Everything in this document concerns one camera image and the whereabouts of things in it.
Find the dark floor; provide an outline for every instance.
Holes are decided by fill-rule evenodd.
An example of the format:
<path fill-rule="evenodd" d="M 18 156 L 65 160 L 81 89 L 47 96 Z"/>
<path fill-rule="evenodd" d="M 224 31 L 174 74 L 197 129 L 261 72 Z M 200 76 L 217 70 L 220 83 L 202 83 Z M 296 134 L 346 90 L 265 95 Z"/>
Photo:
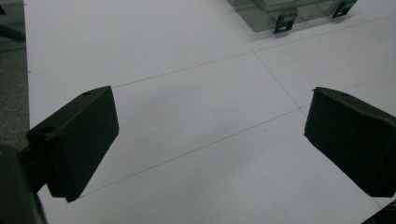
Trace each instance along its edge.
<path fill-rule="evenodd" d="M 7 15 L 0 15 L 0 24 L 23 31 L 23 5 L 2 5 Z M 16 149 L 27 146 L 29 101 L 26 48 L 24 43 L 0 37 L 0 145 Z"/>

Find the white tabletop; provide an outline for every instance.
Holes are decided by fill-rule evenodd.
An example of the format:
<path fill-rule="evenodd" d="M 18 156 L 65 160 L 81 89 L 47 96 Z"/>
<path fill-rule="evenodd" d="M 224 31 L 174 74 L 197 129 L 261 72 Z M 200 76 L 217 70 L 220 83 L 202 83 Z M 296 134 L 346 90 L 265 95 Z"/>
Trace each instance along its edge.
<path fill-rule="evenodd" d="M 227 0 L 25 0 L 30 122 L 111 85 L 120 135 L 49 223 L 362 223 L 371 198 L 304 138 L 312 90 L 396 116 L 396 1 L 254 33 Z"/>

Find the white table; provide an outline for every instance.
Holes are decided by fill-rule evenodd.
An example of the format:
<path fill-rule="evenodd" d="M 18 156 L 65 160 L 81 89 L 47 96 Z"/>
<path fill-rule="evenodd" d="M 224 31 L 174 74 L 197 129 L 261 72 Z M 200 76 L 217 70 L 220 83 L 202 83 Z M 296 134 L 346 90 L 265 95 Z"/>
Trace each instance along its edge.
<path fill-rule="evenodd" d="M 396 2 L 256 34 L 226 0 L 25 0 L 30 122 L 113 87 L 120 135 L 49 223 L 362 223 L 371 198 L 303 137 L 316 86 L 396 116 Z"/>

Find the clear plastic box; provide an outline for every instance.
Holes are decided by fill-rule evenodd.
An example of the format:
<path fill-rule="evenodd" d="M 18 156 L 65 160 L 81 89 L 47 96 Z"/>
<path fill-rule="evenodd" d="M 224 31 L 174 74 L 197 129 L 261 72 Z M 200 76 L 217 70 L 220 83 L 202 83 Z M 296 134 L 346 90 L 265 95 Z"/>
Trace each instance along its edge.
<path fill-rule="evenodd" d="M 228 0 L 256 31 L 290 30 L 294 23 L 346 15 L 357 0 Z"/>

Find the black plastic block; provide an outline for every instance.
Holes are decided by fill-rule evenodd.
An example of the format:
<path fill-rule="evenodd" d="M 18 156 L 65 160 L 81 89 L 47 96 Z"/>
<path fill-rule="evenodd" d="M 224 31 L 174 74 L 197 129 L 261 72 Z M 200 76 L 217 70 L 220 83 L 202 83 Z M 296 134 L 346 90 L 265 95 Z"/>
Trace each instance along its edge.
<path fill-rule="evenodd" d="M 82 93 L 26 134 L 54 197 L 77 199 L 119 133 L 110 87 Z"/>
<path fill-rule="evenodd" d="M 372 197 L 396 190 L 396 118 L 340 91 L 315 88 L 308 140 Z"/>

